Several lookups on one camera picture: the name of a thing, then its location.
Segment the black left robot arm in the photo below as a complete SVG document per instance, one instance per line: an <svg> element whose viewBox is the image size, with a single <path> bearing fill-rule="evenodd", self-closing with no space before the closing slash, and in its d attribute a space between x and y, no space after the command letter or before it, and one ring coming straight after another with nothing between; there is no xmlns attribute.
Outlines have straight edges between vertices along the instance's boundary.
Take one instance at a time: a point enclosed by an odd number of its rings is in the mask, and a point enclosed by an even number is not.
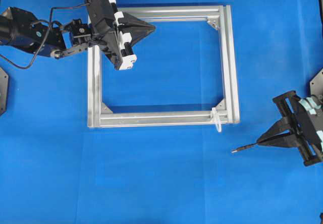
<svg viewBox="0 0 323 224"><path fill-rule="evenodd" d="M90 23L74 19L63 25L9 7L1 14L1 45L54 59L98 46L116 70L131 69L137 60L132 47L155 31L155 26L119 11L116 0L85 0Z"/></svg>

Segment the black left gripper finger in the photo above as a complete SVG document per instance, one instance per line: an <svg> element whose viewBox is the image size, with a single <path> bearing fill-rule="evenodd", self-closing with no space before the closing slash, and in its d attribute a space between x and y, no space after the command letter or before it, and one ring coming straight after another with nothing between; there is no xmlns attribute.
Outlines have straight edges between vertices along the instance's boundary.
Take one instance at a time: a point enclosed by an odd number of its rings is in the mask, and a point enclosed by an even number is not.
<svg viewBox="0 0 323 224"><path fill-rule="evenodd" d="M155 31L155 28L126 28L124 33L130 33L131 41L125 43L125 48L133 47L136 43L143 40L149 36L152 32Z"/></svg>
<svg viewBox="0 0 323 224"><path fill-rule="evenodd" d="M154 31L155 26L149 24L143 20L134 17L133 15L123 12L124 18L122 19L122 24L129 29L140 30L140 31Z"/></svg>

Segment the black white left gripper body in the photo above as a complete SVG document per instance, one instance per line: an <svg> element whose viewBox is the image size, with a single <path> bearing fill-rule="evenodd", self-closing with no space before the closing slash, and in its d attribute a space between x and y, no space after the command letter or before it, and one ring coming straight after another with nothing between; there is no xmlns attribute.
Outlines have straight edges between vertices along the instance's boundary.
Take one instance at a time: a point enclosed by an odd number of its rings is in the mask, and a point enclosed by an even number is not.
<svg viewBox="0 0 323 224"><path fill-rule="evenodd" d="M116 70L129 70L137 60L131 46L132 35L124 32L119 22L125 13L119 12L116 0L85 0L93 30L92 42L112 62Z"/></svg>

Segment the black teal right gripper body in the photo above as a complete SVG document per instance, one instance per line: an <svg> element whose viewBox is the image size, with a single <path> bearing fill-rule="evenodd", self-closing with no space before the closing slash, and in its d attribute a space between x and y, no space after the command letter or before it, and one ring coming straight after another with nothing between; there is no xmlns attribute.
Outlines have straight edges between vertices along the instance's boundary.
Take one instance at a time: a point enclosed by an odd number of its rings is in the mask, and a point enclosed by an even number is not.
<svg viewBox="0 0 323 224"><path fill-rule="evenodd" d="M322 162L322 96L301 98L292 90L273 98L273 102L282 116L292 119L304 165Z"/></svg>

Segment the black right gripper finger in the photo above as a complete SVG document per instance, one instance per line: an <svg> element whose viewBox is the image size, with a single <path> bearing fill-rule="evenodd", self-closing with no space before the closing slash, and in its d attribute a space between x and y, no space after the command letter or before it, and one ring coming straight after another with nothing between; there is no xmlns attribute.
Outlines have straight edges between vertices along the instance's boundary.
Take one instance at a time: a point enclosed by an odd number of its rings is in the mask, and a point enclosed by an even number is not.
<svg viewBox="0 0 323 224"><path fill-rule="evenodd" d="M281 118L276 121L264 134L262 134L256 143L261 143L275 137L285 131L290 131L292 129L291 121L288 118Z"/></svg>
<svg viewBox="0 0 323 224"><path fill-rule="evenodd" d="M299 138L295 134L280 134L268 139L257 140L259 146L268 146L268 147L281 147L281 148L293 148L299 147Z"/></svg>

